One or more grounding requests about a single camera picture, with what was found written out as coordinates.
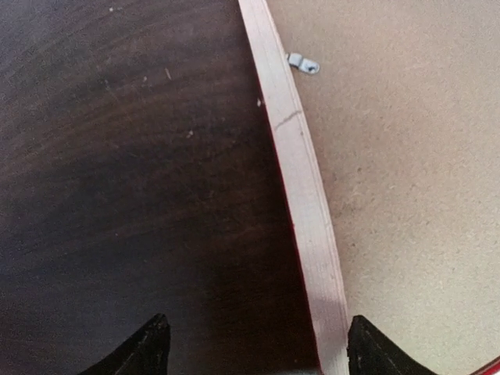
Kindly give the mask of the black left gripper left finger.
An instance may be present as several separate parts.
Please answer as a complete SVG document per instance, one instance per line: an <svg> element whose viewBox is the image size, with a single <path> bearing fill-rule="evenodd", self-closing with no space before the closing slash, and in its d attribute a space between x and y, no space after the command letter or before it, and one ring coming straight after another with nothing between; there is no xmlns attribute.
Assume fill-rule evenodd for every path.
<svg viewBox="0 0 500 375"><path fill-rule="evenodd" d="M80 375L167 374L170 325L164 314L156 314L104 359Z"/></svg>

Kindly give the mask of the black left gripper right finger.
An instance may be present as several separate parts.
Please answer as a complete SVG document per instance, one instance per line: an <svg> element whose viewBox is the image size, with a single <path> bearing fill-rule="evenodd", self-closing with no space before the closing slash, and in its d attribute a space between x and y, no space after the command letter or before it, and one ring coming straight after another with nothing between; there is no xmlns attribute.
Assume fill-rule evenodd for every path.
<svg viewBox="0 0 500 375"><path fill-rule="evenodd" d="M376 328L365 316L354 316L348 331L350 375L434 375Z"/></svg>

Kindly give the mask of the red picture frame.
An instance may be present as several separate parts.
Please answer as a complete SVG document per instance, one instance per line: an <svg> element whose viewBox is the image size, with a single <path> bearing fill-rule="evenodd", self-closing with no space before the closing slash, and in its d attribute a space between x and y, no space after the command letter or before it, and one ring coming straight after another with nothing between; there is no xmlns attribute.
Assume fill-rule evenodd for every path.
<svg viewBox="0 0 500 375"><path fill-rule="evenodd" d="M270 2L242 1L239 4L262 90L257 103L266 109L270 122L298 248L320 372L348 374L348 331L352 318L363 315L353 315L348 311L330 206L295 82L296 74L302 72L291 67L286 60L286 55L292 52L284 47L270 11ZM466 374L496 374L498 371L499 354Z"/></svg>

